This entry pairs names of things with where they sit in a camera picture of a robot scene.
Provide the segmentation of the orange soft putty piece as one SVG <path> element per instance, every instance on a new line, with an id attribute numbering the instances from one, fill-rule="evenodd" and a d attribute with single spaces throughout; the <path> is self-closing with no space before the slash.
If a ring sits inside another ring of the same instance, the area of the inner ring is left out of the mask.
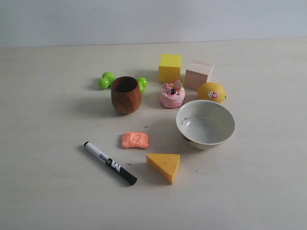
<path id="1" fill-rule="evenodd" d="M 149 148 L 149 136 L 142 132 L 125 132 L 121 138 L 122 147 L 124 149 L 129 148 Z"/>

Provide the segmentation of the pink toy cake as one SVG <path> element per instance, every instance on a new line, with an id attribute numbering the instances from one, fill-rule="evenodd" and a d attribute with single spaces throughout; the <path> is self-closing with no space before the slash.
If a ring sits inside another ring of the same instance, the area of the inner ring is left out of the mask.
<path id="1" fill-rule="evenodd" d="M 159 102 L 165 108 L 180 107 L 185 98 L 185 89 L 180 80 L 163 83 L 159 92 Z"/>

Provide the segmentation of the brown wooden cup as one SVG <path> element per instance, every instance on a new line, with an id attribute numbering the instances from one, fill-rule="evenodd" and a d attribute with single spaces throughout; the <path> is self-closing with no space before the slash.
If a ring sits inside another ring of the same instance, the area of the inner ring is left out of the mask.
<path id="1" fill-rule="evenodd" d="M 111 102 L 115 110 L 124 115 L 138 110 L 142 94 L 137 79 L 130 76 L 116 78 L 111 86 Z"/>

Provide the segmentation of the yellow cheese wedge toy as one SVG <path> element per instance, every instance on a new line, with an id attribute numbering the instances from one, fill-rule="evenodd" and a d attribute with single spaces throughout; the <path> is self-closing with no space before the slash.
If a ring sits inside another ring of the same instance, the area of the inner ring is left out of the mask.
<path id="1" fill-rule="evenodd" d="M 173 184 L 180 166 L 179 154 L 148 153 L 146 162 Z"/>

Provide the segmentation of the yellow cube block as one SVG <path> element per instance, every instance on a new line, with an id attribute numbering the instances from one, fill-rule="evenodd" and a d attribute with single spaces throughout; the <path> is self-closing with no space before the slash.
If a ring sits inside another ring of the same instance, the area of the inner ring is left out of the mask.
<path id="1" fill-rule="evenodd" d="M 173 82 L 180 79 L 181 55 L 162 54 L 159 63 L 159 82 Z"/>

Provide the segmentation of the white ceramic bowl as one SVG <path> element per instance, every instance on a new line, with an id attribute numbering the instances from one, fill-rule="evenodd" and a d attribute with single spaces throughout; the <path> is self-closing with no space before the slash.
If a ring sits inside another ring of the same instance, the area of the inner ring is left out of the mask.
<path id="1" fill-rule="evenodd" d="M 184 140 L 201 150 L 225 143 L 236 130 L 233 114 L 223 105 L 209 100 L 185 103 L 178 110 L 175 121 Z"/>

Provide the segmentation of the green plastic dumbbell toy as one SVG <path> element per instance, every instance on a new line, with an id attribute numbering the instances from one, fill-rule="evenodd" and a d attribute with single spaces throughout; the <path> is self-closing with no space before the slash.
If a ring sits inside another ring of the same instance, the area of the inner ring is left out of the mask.
<path id="1" fill-rule="evenodd" d="M 107 89 L 107 88 L 111 87 L 111 85 L 112 85 L 112 83 L 115 79 L 116 79 L 116 77 L 112 72 L 108 72 L 108 71 L 104 72 L 103 75 L 102 75 L 102 78 L 98 82 L 99 87 L 102 90 Z M 141 93 L 143 93 L 144 89 L 148 85 L 148 81 L 144 77 L 139 77 L 137 80 L 138 80 L 138 83 L 140 85 Z"/>

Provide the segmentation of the plain wooden cube block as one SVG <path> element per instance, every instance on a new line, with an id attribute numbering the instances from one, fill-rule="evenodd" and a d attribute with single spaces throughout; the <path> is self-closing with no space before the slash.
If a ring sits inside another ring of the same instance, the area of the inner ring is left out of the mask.
<path id="1" fill-rule="evenodd" d="M 213 69 L 214 63 L 201 59 L 193 59 L 186 68 L 185 87 L 197 90 L 202 84 L 210 82 Z"/>

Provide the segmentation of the yellow lemon with sticker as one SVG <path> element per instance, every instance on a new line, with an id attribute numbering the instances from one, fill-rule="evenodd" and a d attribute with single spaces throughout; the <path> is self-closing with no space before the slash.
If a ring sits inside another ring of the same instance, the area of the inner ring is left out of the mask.
<path id="1" fill-rule="evenodd" d="M 200 100 L 222 103 L 226 99 L 226 90 L 218 83 L 207 82 L 197 89 L 197 97 Z"/>

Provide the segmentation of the black white marker pen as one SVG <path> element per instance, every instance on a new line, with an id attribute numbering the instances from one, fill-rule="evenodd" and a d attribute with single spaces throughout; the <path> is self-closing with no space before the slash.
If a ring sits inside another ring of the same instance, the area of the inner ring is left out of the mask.
<path id="1" fill-rule="evenodd" d="M 124 169 L 121 165 L 103 153 L 99 148 L 97 148 L 91 142 L 85 142 L 84 148 L 89 151 L 91 154 L 96 156 L 101 162 L 103 162 L 108 167 L 112 168 L 116 173 L 118 173 L 124 180 L 126 180 L 129 185 L 134 185 L 137 182 L 137 177 L 132 175 L 126 169 Z"/>

